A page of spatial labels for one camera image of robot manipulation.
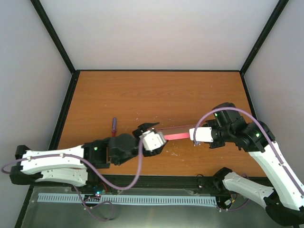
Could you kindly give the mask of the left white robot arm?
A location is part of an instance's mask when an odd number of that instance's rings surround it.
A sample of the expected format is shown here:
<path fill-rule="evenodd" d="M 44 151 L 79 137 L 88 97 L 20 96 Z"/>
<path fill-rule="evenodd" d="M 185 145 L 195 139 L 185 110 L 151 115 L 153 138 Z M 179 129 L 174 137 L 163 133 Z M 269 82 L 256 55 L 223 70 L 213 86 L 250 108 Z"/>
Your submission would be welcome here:
<path fill-rule="evenodd" d="M 62 150 L 33 151 L 19 145 L 16 165 L 9 171 L 10 180 L 16 185 L 58 182 L 94 191 L 103 181 L 97 174 L 99 169 L 119 166 L 138 154 L 150 157 L 162 152 L 167 141 L 154 126 L 143 123 L 132 134 L 113 135 Z"/>

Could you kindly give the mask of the pink picture frame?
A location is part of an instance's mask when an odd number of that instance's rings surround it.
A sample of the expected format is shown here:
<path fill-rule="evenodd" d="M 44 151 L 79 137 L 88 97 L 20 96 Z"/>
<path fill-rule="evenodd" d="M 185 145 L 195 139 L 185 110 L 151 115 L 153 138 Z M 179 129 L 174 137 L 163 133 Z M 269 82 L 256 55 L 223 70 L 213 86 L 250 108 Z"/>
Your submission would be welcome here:
<path fill-rule="evenodd" d="M 190 138 L 189 130 L 195 125 L 174 126 L 166 128 L 157 128 L 156 132 L 161 132 L 167 141 Z"/>

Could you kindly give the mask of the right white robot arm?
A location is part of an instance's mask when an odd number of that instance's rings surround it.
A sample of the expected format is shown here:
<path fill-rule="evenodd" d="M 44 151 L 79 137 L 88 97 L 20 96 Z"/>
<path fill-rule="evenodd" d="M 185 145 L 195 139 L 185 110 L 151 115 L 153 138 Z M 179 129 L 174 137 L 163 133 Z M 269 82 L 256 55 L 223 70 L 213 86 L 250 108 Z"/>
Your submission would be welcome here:
<path fill-rule="evenodd" d="M 265 209 L 268 216 L 281 226 L 299 226 L 304 223 L 304 185 L 292 171 L 280 151 L 275 136 L 262 121 L 247 123 L 243 112 L 233 103 L 222 103 L 213 108 L 214 119 L 207 120 L 210 128 L 211 149 L 234 143 L 247 152 L 262 168 L 270 183 L 258 184 L 223 167 L 213 175 L 218 192 L 238 193 Z"/>

